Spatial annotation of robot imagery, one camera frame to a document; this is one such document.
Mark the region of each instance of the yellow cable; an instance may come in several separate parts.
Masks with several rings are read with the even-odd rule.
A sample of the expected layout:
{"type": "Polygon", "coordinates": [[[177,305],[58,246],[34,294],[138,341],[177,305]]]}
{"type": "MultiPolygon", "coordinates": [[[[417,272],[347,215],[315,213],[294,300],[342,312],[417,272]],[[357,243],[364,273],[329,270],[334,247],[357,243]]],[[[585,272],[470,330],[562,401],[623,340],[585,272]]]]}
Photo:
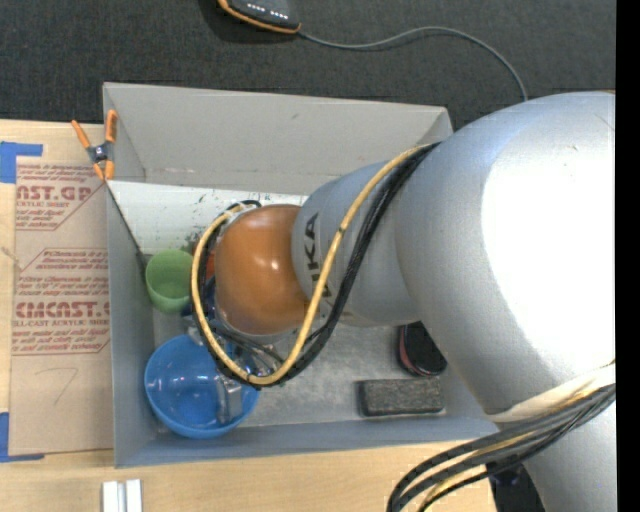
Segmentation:
{"type": "Polygon", "coordinates": [[[200,290],[198,287],[198,262],[202,256],[202,252],[204,250],[205,245],[207,244],[209,238],[212,233],[221,226],[233,213],[242,209],[242,205],[236,207],[237,209],[229,210],[224,214],[220,215],[209,228],[205,231],[204,235],[200,238],[196,250],[193,255],[193,266],[191,270],[191,293],[194,298],[194,311],[196,317],[198,319],[198,323],[201,325],[205,338],[207,339],[211,349],[215,352],[216,356],[222,361],[222,363],[236,376],[241,378],[242,380],[249,382],[251,384],[255,384],[257,386],[269,386],[277,383],[284,375],[291,369],[296,360],[298,359],[298,355],[304,346],[304,343],[307,339],[307,335],[311,330],[311,325],[313,324],[313,320],[315,318],[316,312],[318,310],[318,306],[322,299],[322,293],[324,291],[324,287],[329,278],[329,273],[331,272],[331,267],[333,266],[333,261],[335,259],[336,253],[338,252],[338,248],[340,247],[340,243],[342,242],[342,238],[344,237],[344,233],[347,228],[353,221],[356,213],[365,202],[371,191],[376,187],[382,179],[389,174],[393,169],[395,169],[400,163],[405,161],[407,158],[411,157],[414,153],[421,150],[425,146],[417,146],[411,148],[402,154],[395,157],[393,160],[388,162],[382,169],[380,169],[365,185],[365,187],[360,191],[358,196],[354,199],[353,203],[349,207],[349,210],[345,214],[342,222],[340,223],[340,227],[336,231],[331,245],[329,247],[329,251],[327,252],[327,256],[325,258],[324,264],[322,265],[322,270],[320,272],[320,277],[316,282],[316,287],[313,291],[313,295],[311,297],[311,301],[309,303],[309,307],[307,308],[307,312],[304,317],[304,321],[302,323],[302,327],[298,333],[298,337],[296,338],[296,342],[294,343],[291,352],[284,360],[280,368],[278,368],[275,372],[266,375],[264,377],[259,377],[257,375],[252,375],[244,370],[242,367],[238,366],[224,351],[219,341],[214,336],[213,332],[207,323],[206,316],[202,309],[202,304],[200,301],[200,290]]]}
{"type": "Polygon", "coordinates": [[[582,398],[603,384],[615,382],[615,358],[604,366],[588,371],[549,389],[539,395],[520,402],[506,411],[487,416],[494,423],[506,424],[544,416],[573,401],[582,398]]]}
{"type": "MultiPolygon", "coordinates": [[[[526,434],[521,434],[519,436],[516,436],[512,439],[505,439],[504,441],[501,441],[500,443],[496,443],[493,444],[491,446],[487,446],[485,448],[481,448],[480,450],[476,450],[474,452],[471,452],[467,455],[467,457],[465,457],[465,460],[470,458],[470,457],[476,457],[478,455],[484,455],[485,453],[491,453],[493,451],[499,450],[500,448],[505,448],[508,446],[511,446],[512,444],[517,443],[518,441],[525,439],[527,437],[531,437],[533,434],[535,434],[535,432],[527,432],[526,434]]],[[[469,468],[466,471],[463,471],[457,475],[451,476],[445,480],[443,480],[442,482],[440,482],[439,484],[436,484],[434,487],[432,487],[429,492],[427,493],[427,495],[425,496],[424,500],[422,501],[422,505],[420,506],[421,509],[427,510],[427,508],[425,507],[425,504],[428,503],[429,501],[431,501],[431,499],[433,499],[434,496],[440,494],[441,491],[444,491],[446,489],[448,489],[449,487],[452,487],[453,485],[457,484],[459,481],[462,481],[466,478],[468,478],[470,475],[470,473],[474,470],[477,470],[477,467],[474,468],[469,468]]]]}

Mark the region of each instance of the gray box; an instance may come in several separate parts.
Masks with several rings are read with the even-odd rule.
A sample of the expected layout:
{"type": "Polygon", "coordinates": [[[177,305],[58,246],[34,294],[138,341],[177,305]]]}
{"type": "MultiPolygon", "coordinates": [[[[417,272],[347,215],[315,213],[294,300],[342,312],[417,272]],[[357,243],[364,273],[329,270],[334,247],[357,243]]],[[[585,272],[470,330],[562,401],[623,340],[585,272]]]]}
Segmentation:
{"type": "Polygon", "coordinates": [[[451,134],[444,108],[278,94],[105,84],[118,112],[107,222],[116,466],[350,450],[486,435],[495,426],[460,379],[440,376],[444,411],[365,419],[356,382],[411,378],[392,328],[340,326],[317,360],[284,387],[261,391],[252,415],[212,440],[181,438],[153,415],[143,372],[182,332],[155,311],[144,261],[202,232],[248,197],[300,204],[336,177],[451,134]]]}

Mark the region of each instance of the blue bowl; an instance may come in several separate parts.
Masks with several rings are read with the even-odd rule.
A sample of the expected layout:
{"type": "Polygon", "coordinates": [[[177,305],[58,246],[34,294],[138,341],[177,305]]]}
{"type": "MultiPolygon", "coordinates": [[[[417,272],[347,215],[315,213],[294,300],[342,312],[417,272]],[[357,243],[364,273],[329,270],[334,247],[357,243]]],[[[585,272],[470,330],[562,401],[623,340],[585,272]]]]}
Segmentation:
{"type": "Polygon", "coordinates": [[[210,439],[233,430],[251,414],[258,391],[242,386],[242,414],[218,420],[216,381],[220,373],[207,348],[188,335],[177,336],[154,351],[144,372],[144,389],[156,416],[176,434],[210,439]]]}

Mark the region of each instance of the cable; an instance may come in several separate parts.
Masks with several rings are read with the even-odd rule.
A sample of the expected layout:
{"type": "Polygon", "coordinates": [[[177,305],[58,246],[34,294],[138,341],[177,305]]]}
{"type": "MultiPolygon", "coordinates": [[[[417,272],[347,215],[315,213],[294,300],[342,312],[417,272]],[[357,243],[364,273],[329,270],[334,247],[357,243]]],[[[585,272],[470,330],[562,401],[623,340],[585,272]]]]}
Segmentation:
{"type": "Polygon", "coordinates": [[[420,510],[426,510],[437,499],[469,483],[478,481],[521,464],[540,453],[574,428],[590,421],[615,401],[615,384],[603,386],[585,396],[573,399],[561,409],[517,427],[471,441],[419,464],[393,490],[387,503],[389,512],[398,512],[419,494],[434,485],[420,510]],[[409,488],[412,482],[430,469],[466,453],[468,458],[448,466],[409,488]],[[457,477],[480,465],[495,463],[491,470],[452,483],[457,477]]]}
{"type": "Polygon", "coordinates": [[[346,306],[349,293],[355,283],[357,272],[362,264],[365,252],[373,238],[373,234],[377,229],[378,224],[382,220],[382,216],[389,207],[391,200],[417,169],[424,157],[436,146],[437,144],[433,144],[416,151],[413,155],[398,165],[395,171],[380,184],[380,190],[373,199],[372,207],[367,212],[362,226],[360,227],[358,237],[353,247],[353,252],[349,263],[347,264],[345,274],[342,278],[342,282],[340,283],[340,287],[336,294],[336,299],[329,316],[324,325],[309,336],[309,339],[307,340],[307,343],[309,344],[307,351],[302,354],[296,364],[291,368],[291,370],[289,370],[289,372],[287,372],[283,380],[292,379],[307,368],[329,341],[331,334],[340,320],[342,311],[346,306]]]}
{"type": "MultiPolygon", "coordinates": [[[[238,203],[234,203],[229,208],[233,208],[237,204],[238,203]]],[[[243,204],[253,205],[257,207],[262,206],[257,201],[243,201],[243,204]]],[[[211,252],[210,243],[207,243],[204,254],[208,255],[210,252],[211,252]]],[[[204,257],[201,260],[200,266],[199,266],[199,276],[201,276],[200,277],[201,282],[202,282],[203,276],[206,276],[206,271],[207,271],[206,264],[207,264],[207,257],[204,257]]],[[[215,275],[209,278],[209,280],[204,283],[204,286],[201,287],[202,291],[200,293],[202,306],[203,308],[206,308],[209,311],[209,318],[207,319],[209,327],[211,327],[211,329],[214,332],[219,333],[221,336],[226,338],[228,341],[236,344],[238,347],[245,350],[246,352],[251,353],[254,357],[259,359],[268,368],[271,368],[273,370],[272,365],[267,361],[265,361],[262,356],[257,355],[256,352],[260,352],[262,355],[268,356],[273,361],[276,361],[282,364],[284,359],[280,356],[280,354],[278,354],[278,352],[275,349],[271,348],[269,345],[265,345],[263,343],[254,341],[251,338],[243,337],[237,332],[232,332],[226,325],[224,325],[222,322],[216,319],[215,307],[213,306],[213,304],[211,304],[211,306],[207,304],[208,299],[211,299],[211,302],[213,303],[213,298],[215,297],[215,281],[216,281],[215,275]]]]}
{"type": "Polygon", "coordinates": [[[473,465],[477,465],[480,463],[484,464],[487,462],[491,462],[491,459],[497,458],[496,454],[501,456],[510,456],[518,453],[517,450],[525,447],[527,443],[545,437],[547,433],[554,429],[557,429],[559,426],[571,423],[575,419],[576,415],[580,413],[580,411],[588,408],[591,403],[594,402],[594,397],[596,406],[602,407],[603,410],[603,408],[607,407],[615,398],[615,385],[610,385],[603,389],[604,391],[598,390],[596,392],[592,392],[586,397],[581,397],[574,403],[568,404],[561,410],[555,411],[545,417],[528,421],[516,427],[512,427],[508,430],[504,430],[502,432],[498,432],[481,439],[470,441],[463,445],[454,447],[451,450],[443,452],[439,455],[436,455],[435,457],[432,457],[431,459],[419,464],[396,485],[389,499],[389,510],[399,510],[399,508],[391,508],[391,505],[397,505],[403,493],[405,497],[407,497],[407,492],[414,491],[415,494],[413,497],[415,497],[420,492],[426,490],[428,486],[433,485],[434,483],[438,483],[445,478],[453,477],[456,474],[464,471],[465,464],[466,470],[468,470],[473,467],[472,463],[473,465]],[[489,452],[493,452],[493,457],[487,457],[485,455],[485,453],[489,452]],[[442,470],[440,473],[433,475],[432,477],[424,480],[417,486],[407,491],[412,482],[417,480],[421,475],[423,475],[430,469],[436,468],[437,466],[440,466],[446,462],[450,462],[453,459],[467,453],[475,453],[475,459],[468,458],[462,463],[449,466],[445,470],[442,470]],[[443,472],[446,472],[446,474],[444,474],[444,477],[439,477],[438,475],[442,474],[443,472]]]}
{"type": "Polygon", "coordinates": [[[233,361],[233,359],[231,359],[231,357],[229,357],[229,355],[221,347],[216,336],[213,334],[213,332],[211,331],[211,328],[207,323],[206,315],[204,313],[201,296],[200,296],[200,284],[198,282],[199,274],[201,272],[201,260],[205,255],[204,249],[208,245],[209,240],[212,238],[213,234],[216,233],[217,230],[220,227],[222,227],[222,225],[227,220],[229,220],[234,213],[240,211],[241,209],[246,208],[246,206],[238,205],[229,211],[223,212],[213,221],[213,223],[209,226],[209,228],[207,228],[205,233],[202,235],[202,237],[198,241],[195,252],[194,252],[193,266],[192,266],[192,272],[191,272],[191,299],[194,306],[196,324],[198,325],[198,328],[200,329],[204,338],[207,340],[210,352],[212,353],[218,365],[221,367],[222,371],[226,373],[230,373],[232,374],[231,375],[232,378],[245,382],[254,387],[273,386],[275,384],[278,384],[281,381],[282,377],[284,377],[287,374],[287,372],[292,368],[292,366],[295,364],[296,360],[298,359],[298,356],[300,355],[300,352],[302,351],[303,346],[307,341],[307,335],[311,330],[311,325],[313,323],[316,312],[318,310],[318,306],[322,299],[323,290],[329,278],[329,273],[331,272],[333,261],[335,259],[335,256],[338,252],[338,248],[340,247],[340,244],[344,237],[344,233],[346,232],[347,228],[351,224],[356,213],[358,212],[362,204],[365,202],[367,197],[370,195],[371,191],[376,187],[376,185],[380,181],[382,181],[382,179],[384,179],[385,176],[387,176],[387,174],[393,171],[398,164],[400,164],[401,162],[409,158],[411,155],[413,155],[416,151],[419,151],[422,148],[423,146],[409,149],[403,152],[402,154],[400,154],[399,156],[395,157],[390,162],[388,162],[384,167],[382,167],[382,169],[380,169],[369,180],[369,182],[365,185],[365,187],[360,191],[356,199],[353,201],[353,203],[349,207],[349,210],[345,214],[340,226],[338,227],[338,230],[336,231],[333,237],[333,240],[331,242],[331,245],[327,252],[327,256],[325,258],[324,264],[320,272],[320,277],[316,282],[316,287],[314,289],[309,307],[305,314],[302,327],[300,328],[300,331],[298,333],[298,337],[293,347],[291,348],[291,351],[289,352],[286,359],[280,366],[280,368],[278,368],[275,372],[269,375],[266,375],[266,376],[252,375],[247,370],[245,370],[244,368],[236,364],[236,362],[233,361]]]}
{"type": "Polygon", "coordinates": [[[513,79],[516,81],[516,84],[520,89],[520,95],[522,96],[522,101],[527,101],[529,99],[529,95],[527,94],[527,90],[524,86],[524,83],[522,82],[522,79],[520,78],[520,75],[504,56],[502,56],[495,48],[493,48],[492,46],[489,46],[484,41],[470,34],[467,34],[466,32],[457,30],[455,28],[440,27],[435,25],[418,27],[411,30],[407,30],[395,36],[382,39],[380,41],[374,41],[372,43],[363,43],[363,44],[343,44],[343,43],[336,43],[333,41],[325,41],[323,39],[319,39],[315,36],[312,36],[304,32],[298,32],[298,35],[303,39],[311,41],[312,43],[327,46],[329,48],[336,48],[340,50],[350,50],[350,51],[371,51],[375,49],[383,49],[382,47],[384,47],[385,45],[388,45],[394,42],[400,42],[403,39],[411,37],[412,35],[424,36],[429,33],[433,33],[435,35],[449,35],[449,36],[459,37],[488,51],[493,57],[498,59],[498,61],[507,69],[507,71],[509,71],[513,79]]]}
{"type": "Polygon", "coordinates": [[[578,375],[555,388],[510,407],[506,411],[490,414],[487,419],[503,425],[543,414],[549,409],[562,405],[573,396],[588,393],[604,384],[615,382],[615,364],[614,358],[606,365],[578,375]]]}

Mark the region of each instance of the power cord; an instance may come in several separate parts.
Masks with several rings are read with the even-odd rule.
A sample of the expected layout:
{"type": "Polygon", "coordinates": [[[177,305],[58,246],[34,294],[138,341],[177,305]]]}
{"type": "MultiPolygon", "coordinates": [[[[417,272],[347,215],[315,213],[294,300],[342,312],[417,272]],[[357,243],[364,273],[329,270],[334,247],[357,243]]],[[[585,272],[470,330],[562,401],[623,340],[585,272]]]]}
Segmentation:
{"type": "Polygon", "coordinates": [[[387,502],[387,512],[400,512],[415,498],[428,491],[418,509],[425,511],[435,501],[461,487],[515,468],[570,431],[595,418],[615,399],[615,383],[601,386],[588,393],[577,395],[562,407],[542,417],[438,454],[416,466],[396,485],[387,502]],[[429,471],[464,455],[468,456],[462,461],[449,464],[420,480],[429,471]],[[482,466],[487,469],[462,480],[459,479],[460,476],[468,475],[482,466]]]}
{"type": "Polygon", "coordinates": [[[308,345],[307,350],[300,356],[289,372],[287,372],[284,380],[292,379],[307,368],[329,341],[329,338],[340,321],[340,316],[342,315],[347,304],[347,300],[349,299],[349,294],[355,283],[358,270],[360,269],[367,248],[373,239],[375,230],[382,220],[384,213],[389,208],[393,198],[413,172],[418,168],[420,163],[437,146],[438,144],[432,144],[416,151],[413,155],[400,163],[400,165],[398,165],[398,167],[385,179],[385,181],[380,184],[380,188],[372,200],[372,206],[367,211],[360,227],[349,263],[347,264],[347,268],[344,276],[342,277],[342,282],[340,283],[338,293],[336,294],[333,307],[329,312],[327,320],[320,328],[309,336],[306,342],[308,345]]]}
{"type": "Polygon", "coordinates": [[[371,43],[363,43],[363,44],[343,44],[343,43],[336,43],[333,41],[326,41],[324,39],[320,39],[318,37],[315,37],[313,35],[307,34],[302,31],[298,32],[297,34],[303,39],[306,39],[307,41],[310,41],[312,43],[327,46],[329,48],[336,48],[339,50],[350,50],[350,51],[384,50],[385,47],[389,47],[393,43],[399,44],[402,41],[405,41],[407,43],[412,42],[412,41],[409,41],[409,39],[412,36],[416,37],[415,40],[418,40],[419,38],[425,37],[429,34],[458,37],[460,39],[465,39],[479,46],[480,48],[483,48],[484,50],[488,51],[493,57],[495,57],[507,69],[507,71],[511,74],[511,76],[515,80],[516,84],[518,85],[518,89],[520,90],[522,101],[527,101],[529,99],[529,95],[527,93],[527,90],[524,86],[522,79],[520,78],[520,75],[502,54],[500,54],[495,48],[488,45],[484,41],[478,39],[477,37],[474,37],[470,34],[467,34],[466,32],[462,32],[461,30],[457,30],[455,28],[440,27],[436,25],[423,26],[423,27],[407,30],[405,32],[402,32],[392,37],[388,37],[386,39],[381,39],[379,41],[374,41],[371,43]]]}

